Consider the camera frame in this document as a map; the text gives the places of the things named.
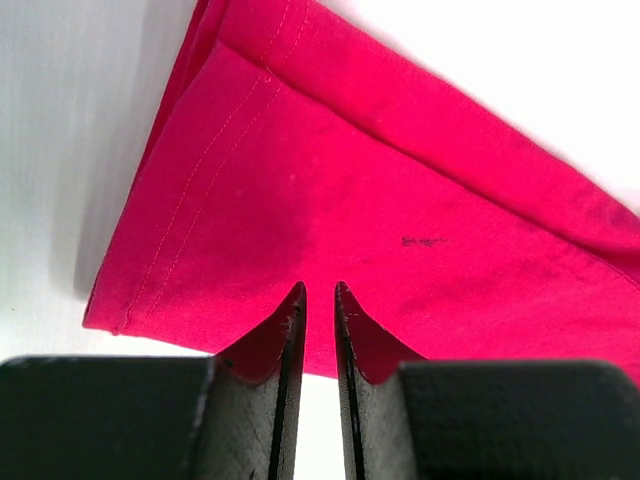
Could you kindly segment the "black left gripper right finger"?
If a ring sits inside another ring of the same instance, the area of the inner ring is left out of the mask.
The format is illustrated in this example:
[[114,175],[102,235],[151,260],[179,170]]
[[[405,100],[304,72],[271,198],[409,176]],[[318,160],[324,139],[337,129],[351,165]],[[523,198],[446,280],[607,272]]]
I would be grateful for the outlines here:
[[635,479],[639,392],[598,361],[430,361],[334,293],[349,479]]

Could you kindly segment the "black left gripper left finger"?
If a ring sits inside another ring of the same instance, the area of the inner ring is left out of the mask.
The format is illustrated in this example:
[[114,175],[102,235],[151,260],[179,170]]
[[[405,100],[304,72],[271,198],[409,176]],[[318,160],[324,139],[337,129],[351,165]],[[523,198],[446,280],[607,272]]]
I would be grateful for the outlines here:
[[1,367],[5,479],[290,479],[306,289],[209,357],[22,356]]

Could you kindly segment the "pink t shirt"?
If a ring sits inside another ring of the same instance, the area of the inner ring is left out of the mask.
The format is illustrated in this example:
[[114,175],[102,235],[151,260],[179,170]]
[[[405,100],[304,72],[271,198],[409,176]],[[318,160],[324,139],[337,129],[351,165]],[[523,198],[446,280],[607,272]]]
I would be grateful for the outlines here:
[[639,221],[572,166],[314,1],[200,1],[84,326],[218,352],[333,290],[429,359],[639,375]]

